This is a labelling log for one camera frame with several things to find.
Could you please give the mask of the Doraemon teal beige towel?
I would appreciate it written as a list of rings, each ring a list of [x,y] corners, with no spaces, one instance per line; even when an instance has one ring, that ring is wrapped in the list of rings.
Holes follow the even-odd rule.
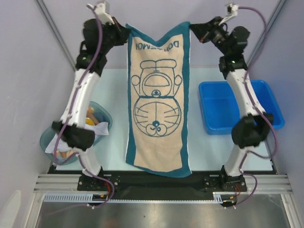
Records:
[[[188,153],[190,23],[154,40],[130,27],[127,50],[129,132],[125,162],[173,178],[192,171]]]

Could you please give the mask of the lavender white cloth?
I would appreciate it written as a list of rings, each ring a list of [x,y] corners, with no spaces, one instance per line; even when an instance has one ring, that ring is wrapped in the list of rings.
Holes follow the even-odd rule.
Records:
[[[100,140],[103,136],[109,134],[108,122],[101,122],[98,125],[94,125],[94,126],[86,124],[85,129],[91,130],[95,133],[95,140],[94,140],[95,143],[98,140]],[[58,138],[58,134],[53,131],[53,136],[49,138],[49,140],[46,142],[45,149],[43,149],[45,153],[53,153],[57,138]],[[57,146],[57,152],[67,152],[69,150],[72,150],[72,147],[69,147],[65,141],[60,139]]]

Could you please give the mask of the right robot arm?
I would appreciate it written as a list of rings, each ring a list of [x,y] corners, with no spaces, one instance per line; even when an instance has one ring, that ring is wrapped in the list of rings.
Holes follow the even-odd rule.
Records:
[[[222,168],[224,176],[218,182],[221,189],[229,191],[236,185],[235,178],[243,175],[242,166],[247,155],[273,129],[274,116],[260,104],[249,78],[243,52],[250,32],[243,26],[226,31],[222,17],[215,17],[206,23],[190,24],[190,30],[200,43],[212,42],[222,53],[219,70],[232,89],[239,108],[240,120],[231,133],[234,146]]]

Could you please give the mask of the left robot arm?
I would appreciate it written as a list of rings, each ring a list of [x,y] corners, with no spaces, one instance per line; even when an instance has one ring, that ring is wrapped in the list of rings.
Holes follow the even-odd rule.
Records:
[[[107,53],[115,46],[124,45],[130,32],[115,17],[112,17],[111,22],[90,19],[84,23],[84,40],[76,59],[73,89],[60,120],[52,123],[57,139],[65,141],[72,148],[73,156],[78,158],[83,174],[89,176],[88,185],[94,190],[100,190],[105,179],[99,175],[101,165],[93,150],[95,133],[85,128],[87,108],[107,63]]]

